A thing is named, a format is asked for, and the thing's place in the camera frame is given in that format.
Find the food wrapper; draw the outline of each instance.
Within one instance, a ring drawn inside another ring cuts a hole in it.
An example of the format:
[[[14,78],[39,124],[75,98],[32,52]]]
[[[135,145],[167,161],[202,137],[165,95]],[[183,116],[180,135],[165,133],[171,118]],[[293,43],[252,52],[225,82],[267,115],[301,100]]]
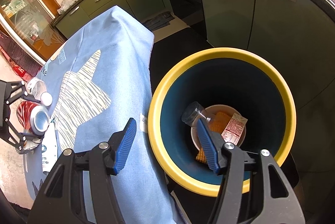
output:
[[[248,119],[234,113],[227,127],[221,134],[225,142],[231,142],[237,145],[247,121]]]

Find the blue cloth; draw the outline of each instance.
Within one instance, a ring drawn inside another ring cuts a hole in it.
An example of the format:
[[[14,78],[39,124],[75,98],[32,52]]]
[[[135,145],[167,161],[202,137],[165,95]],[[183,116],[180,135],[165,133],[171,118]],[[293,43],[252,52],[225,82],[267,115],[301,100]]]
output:
[[[140,116],[147,117],[151,101],[153,38],[115,6],[77,31],[37,75],[53,97],[49,111],[55,118],[58,156],[67,147],[75,152],[90,150],[122,130],[130,117],[136,120],[137,134],[126,165],[112,176],[126,224],[184,223],[169,197],[145,125],[140,125]],[[38,187],[46,177],[41,146],[24,157],[26,183],[34,199],[33,183]],[[85,205],[88,219],[94,222],[88,180],[86,173]]]

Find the red soda can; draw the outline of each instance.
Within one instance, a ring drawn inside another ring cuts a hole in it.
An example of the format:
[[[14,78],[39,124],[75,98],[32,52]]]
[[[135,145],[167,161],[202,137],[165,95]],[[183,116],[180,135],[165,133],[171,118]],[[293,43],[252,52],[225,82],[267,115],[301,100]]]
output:
[[[16,116],[26,130],[36,135],[43,135],[49,126],[48,110],[35,102],[21,102],[16,109]]]

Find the glass cabinet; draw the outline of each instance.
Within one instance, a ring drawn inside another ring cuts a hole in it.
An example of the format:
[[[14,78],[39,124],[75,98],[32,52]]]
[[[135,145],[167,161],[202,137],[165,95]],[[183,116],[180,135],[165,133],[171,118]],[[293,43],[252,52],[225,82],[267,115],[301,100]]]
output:
[[[38,0],[0,0],[0,6],[1,20],[6,21],[1,24],[37,62],[47,61],[65,42]]]

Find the white bottle cap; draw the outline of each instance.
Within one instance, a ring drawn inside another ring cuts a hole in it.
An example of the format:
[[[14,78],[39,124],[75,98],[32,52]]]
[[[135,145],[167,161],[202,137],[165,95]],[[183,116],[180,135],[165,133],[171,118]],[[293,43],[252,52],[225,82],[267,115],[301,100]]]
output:
[[[44,106],[50,106],[51,103],[52,103],[52,95],[49,94],[48,92],[44,92],[41,94],[41,103],[44,105]]]

